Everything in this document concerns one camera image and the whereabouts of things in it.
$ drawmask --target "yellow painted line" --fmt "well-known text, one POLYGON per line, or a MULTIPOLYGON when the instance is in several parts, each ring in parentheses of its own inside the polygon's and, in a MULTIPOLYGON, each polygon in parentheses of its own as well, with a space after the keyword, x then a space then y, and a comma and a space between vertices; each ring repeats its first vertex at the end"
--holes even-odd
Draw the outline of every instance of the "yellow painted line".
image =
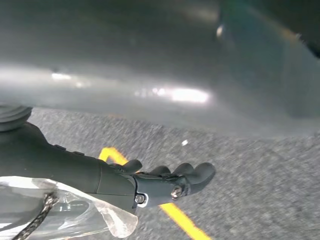
MULTIPOLYGON (((104 147, 99 155, 99 159, 104 162, 106 162, 109 157, 119 165, 125 165, 128 162, 114 147, 104 147)), ((191 219, 174 203, 162 204, 159 207, 193 240, 211 239, 204 231, 196 227, 191 219)))
POLYGON ((200 228, 196 227, 192 220, 181 211, 179 207, 173 203, 162 204, 159 206, 168 216, 179 225, 181 229, 188 234, 190 238, 195 240, 211 240, 209 236, 205 234, 200 228))

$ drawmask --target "plastic wrap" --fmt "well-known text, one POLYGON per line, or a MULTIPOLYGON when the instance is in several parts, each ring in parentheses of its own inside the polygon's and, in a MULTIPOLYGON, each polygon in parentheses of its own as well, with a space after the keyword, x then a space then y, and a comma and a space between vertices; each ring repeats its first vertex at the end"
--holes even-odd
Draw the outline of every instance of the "plastic wrap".
POLYGON ((51 179, 0 177, 0 240, 11 240, 42 208, 47 193, 59 201, 29 239, 66 239, 110 231, 125 238, 137 227, 131 213, 51 179))

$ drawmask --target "robotic hand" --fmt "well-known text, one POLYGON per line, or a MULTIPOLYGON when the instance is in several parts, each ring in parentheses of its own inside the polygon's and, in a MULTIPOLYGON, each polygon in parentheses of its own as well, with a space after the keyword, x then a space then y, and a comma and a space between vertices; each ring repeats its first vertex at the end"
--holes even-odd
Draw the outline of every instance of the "robotic hand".
POLYGON ((130 213, 134 213, 137 207, 170 203, 197 193, 216 173, 208 162, 195 168, 183 163, 173 172, 165 166, 137 172, 142 167, 138 160, 125 165, 107 164, 80 152, 69 152, 47 142, 38 127, 30 123, 0 132, 0 164, 0 177, 51 179, 130 213))
POLYGON ((189 163, 182 163, 172 173, 166 166, 158 166, 150 172, 137 172, 143 167, 139 160, 125 165, 110 164, 110 167, 116 173, 131 175, 134 179, 134 201, 140 208, 170 203, 198 193, 216 174, 215 168, 209 162, 195 168, 189 163))

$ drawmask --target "asphalt road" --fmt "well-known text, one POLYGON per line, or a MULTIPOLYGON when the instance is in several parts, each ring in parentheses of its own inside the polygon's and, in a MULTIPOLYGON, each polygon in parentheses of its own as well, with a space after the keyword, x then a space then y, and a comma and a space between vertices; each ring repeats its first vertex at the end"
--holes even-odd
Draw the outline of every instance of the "asphalt road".
MULTIPOLYGON (((103 147, 115 147, 128 160, 142 161, 144 170, 211 162, 217 168, 212 183, 177 205, 215 240, 320 236, 320 134, 235 138, 45 109, 35 109, 30 122, 40 127, 51 144, 93 157, 98 157, 103 147), (184 140, 188 144, 183 146, 184 140)), ((189 239, 158 207, 140 209, 137 215, 138 227, 129 240, 189 239)))

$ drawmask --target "yellow road line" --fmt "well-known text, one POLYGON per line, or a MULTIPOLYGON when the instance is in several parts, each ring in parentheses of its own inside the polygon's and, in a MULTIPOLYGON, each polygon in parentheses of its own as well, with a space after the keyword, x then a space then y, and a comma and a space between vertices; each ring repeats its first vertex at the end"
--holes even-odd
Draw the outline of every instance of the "yellow road line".
MULTIPOLYGON (((125 165, 128 160, 114 147, 104 147, 99 155, 99 159, 106 162, 110 157, 115 163, 125 165)), ((193 240, 211 240, 211 238, 204 231, 196 227, 191 219, 174 203, 167 203, 159 206, 168 216, 179 225, 193 240)))

